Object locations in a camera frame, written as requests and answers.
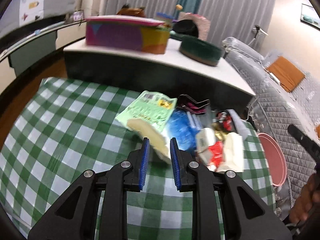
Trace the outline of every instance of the sofa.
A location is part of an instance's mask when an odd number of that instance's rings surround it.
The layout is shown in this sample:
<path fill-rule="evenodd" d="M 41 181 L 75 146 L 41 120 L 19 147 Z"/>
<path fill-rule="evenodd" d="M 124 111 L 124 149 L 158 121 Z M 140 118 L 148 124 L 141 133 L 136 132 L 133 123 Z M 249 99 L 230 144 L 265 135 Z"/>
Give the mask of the sofa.
<path fill-rule="evenodd" d="M 284 153 L 292 206 L 309 176 L 315 172 L 316 164 L 305 149 L 288 134 L 287 127 L 289 124 L 295 124 L 319 144 L 315 127 L 320 124 L 320 83 L 295 61 L 277 50 L 263 57 L 233 37 L 225 39 L 222 43 L 227 62 L 256 93 L 248 107 L 257 129 L 271 135 Z M 279 56 L 287 58 L 306 76 L 291 93 L 287 93 L 264 70 Z"/>

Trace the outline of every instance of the green and white tablecloth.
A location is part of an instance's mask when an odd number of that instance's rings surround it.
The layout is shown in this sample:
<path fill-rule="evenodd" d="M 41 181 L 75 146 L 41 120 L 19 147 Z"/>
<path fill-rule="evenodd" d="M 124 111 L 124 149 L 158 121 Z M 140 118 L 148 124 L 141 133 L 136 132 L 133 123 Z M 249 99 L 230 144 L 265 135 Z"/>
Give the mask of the green and white tablecloth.
<path fill-rule="evenodd" d="M 0 153 L 0 201 L 6 210 L 33 226 L 84 170 L 109 170 L 140 148 L 139 137 L 114 120 L 138 95 L 78 80 L 43 80 Z M 244 141 L 241 176 L 274 209 L 268 164 L 247 125 L 252 135 Z M 172 167 L 155 154 L 143 192 L 129 192 L 127 204 L 129 239 L 191 239 L 192 194 L 176 190 Z M 12 220 L 26 236 L 29 229 Z"/>

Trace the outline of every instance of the blue package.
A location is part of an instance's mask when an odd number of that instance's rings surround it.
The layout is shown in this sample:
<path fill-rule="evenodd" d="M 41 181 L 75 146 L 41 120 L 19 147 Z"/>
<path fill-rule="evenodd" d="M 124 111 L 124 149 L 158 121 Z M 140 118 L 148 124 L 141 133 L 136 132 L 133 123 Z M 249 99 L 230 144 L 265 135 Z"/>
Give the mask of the blue package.
<path fill-rule="evenodd" d="M 198 127 L 191 127 L 187 113 L 183 110 L 174 110 L 166 124 L 169 138 L 177 139 L 180 150 L 194 154 L 196 150 L 196 134 Z"/>

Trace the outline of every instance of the white tabletop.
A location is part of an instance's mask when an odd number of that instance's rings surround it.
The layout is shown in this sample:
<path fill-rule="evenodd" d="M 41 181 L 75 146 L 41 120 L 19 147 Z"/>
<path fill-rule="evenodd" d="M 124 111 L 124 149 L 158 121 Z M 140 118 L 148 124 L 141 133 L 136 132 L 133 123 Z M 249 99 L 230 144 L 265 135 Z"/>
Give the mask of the white tabletop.
<path fill-rule="evenodd" d="M 228 84 L 238 90 L 242 90 L 249 95 L 255 96 L 255 93 L 246 81 L 225 59 L 221 58 L 218 65 L 211 67 L 190 59 L 179 52 L 180 41 L 168 40 L 165 54 L 151 54 L 134 50 L 114 49 L 100 46 L 87 46 L 85 39 L 75 42 L 63 49 L 65 52 L 93 52 L 101 54 L 118 55 L 122 57 L 138 58 L 146 61 L 152 61 L 186 71 L 190 71 L 219 82 Z"/>

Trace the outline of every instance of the metal bolt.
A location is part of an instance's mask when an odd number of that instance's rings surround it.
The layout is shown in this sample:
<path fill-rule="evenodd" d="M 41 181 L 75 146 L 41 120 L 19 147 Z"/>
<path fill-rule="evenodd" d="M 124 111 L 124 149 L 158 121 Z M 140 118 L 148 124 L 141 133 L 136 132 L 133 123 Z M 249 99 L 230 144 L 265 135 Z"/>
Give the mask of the metal bolt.
<path fill-rule="evenodd" d="M 129 161 L 121 162 L 121 167 L 123 167 L 123 168 L 129 168 L 130 165 L 131 165 L 131 163 Z"/>
<path fill-rule="evenodd" d="M 93 175 L 93 171 L 87 170 L 83 174 L 86 178 L 90 178 Z"/>
<path fill-rule="evenodd" d="M 227 171 L 227 176 L 229 178 L 234 178 L 236 176 L 236 173 L 234 171 Z"/>
<path fill-rule="evenodd" d="M 199 167 L 199 163 L 197 163 L 197 162 L 190 162 L 190 163 L 189 163 L 189 166 L 190 166 L 191 168 L 197 168 L 197 167 Z"/>

